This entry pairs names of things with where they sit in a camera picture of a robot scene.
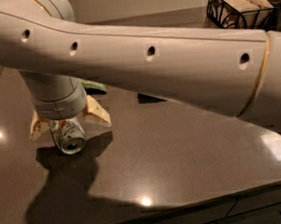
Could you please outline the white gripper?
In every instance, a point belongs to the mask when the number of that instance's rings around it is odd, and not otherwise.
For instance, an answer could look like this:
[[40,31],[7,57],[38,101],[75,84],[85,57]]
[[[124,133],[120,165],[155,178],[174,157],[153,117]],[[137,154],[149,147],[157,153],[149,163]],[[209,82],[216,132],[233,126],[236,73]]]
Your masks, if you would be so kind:
[[63,120],[78,116],[87,123],[111,126],[109,113],[91,95],[86,95],[83,85],[76,78],[61,75],[20,72],[26,83],[34,110],[30,140],[38,140],[49,129],[50,120]]

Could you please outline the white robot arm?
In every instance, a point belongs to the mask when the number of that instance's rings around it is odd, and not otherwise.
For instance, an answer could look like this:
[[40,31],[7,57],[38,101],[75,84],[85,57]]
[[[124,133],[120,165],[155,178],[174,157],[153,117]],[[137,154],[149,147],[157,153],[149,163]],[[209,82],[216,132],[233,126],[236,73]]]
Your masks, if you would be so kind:
[[281,132],[277,31],[83,25],[49,16],[44,0],[0,0],[0,65],[53,120],[83,109],[84,79]]

